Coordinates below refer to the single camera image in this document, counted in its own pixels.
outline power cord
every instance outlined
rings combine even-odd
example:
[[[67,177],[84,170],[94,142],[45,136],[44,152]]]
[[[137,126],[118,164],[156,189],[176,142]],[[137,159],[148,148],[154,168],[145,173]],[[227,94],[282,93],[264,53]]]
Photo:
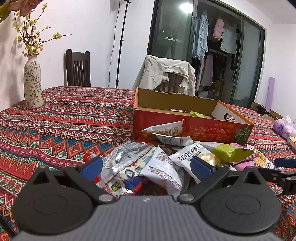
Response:
[[[111,52],[110,65],[109,65],[109,83],[108,83],[108,88],[110,86],[111,62],[112,62],[112,54],[113,54],[113,50],[114,50],[114,45],[115,45],[115,31],[116,31],[116,25],[117,25],[117,20],[118,20],[118,16],[119,16],[119,9],[120,9],[120,0],[119,0],[118,13],[117,13],[117,18],[116,18],[115,28],[114,28],[113,47],[112,47],[112,52]]]

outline ceiling light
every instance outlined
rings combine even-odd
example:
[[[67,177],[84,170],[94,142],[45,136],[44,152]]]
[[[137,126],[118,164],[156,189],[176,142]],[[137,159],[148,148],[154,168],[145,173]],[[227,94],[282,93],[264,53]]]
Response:
[[[193,12],[193,4],[191,4],[191,3],[183,3],[180,5],[180,8],[184,13],[192,13]]]

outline purple yoga mat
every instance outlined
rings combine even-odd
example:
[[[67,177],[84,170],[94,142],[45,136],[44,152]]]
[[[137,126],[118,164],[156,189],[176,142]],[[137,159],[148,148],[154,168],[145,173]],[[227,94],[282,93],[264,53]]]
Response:
[[[267,91],[267,97],[265,102],[265,109],[267,112],[270,112],[272,98],[274,95],[274,83],[275,79],[273,77],[269,78],[269,84],[268,84],[268,91]]]

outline table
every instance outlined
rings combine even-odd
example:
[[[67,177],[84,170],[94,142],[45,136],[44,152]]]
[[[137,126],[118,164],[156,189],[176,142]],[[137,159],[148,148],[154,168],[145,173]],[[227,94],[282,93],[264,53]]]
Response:
[[[39,109],[28,111],[22,101],[0,112],[0,210],[15,230],[11,207],[37,167],[81,165],[84,152],[106,156],[132,139],[133,90],[54,87],[42,92],[44,105]],[[270,160],[296,158],[288,143],[271,130],[271,122],[254,111],[232,107],[255,125],[249,144]],[[296,196],[283,196],[280,187],[270,185],[282,204],[275,233],[291,240],[296,235],[291,219]],[[8,238],[0,228],[0,241]]]

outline white ceiling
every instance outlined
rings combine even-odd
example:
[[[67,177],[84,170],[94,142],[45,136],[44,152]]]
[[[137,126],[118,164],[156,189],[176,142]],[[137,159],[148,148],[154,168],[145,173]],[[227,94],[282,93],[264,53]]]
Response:
[[[247,0],[273,23],[296,24],[296,9],[287,0]]]

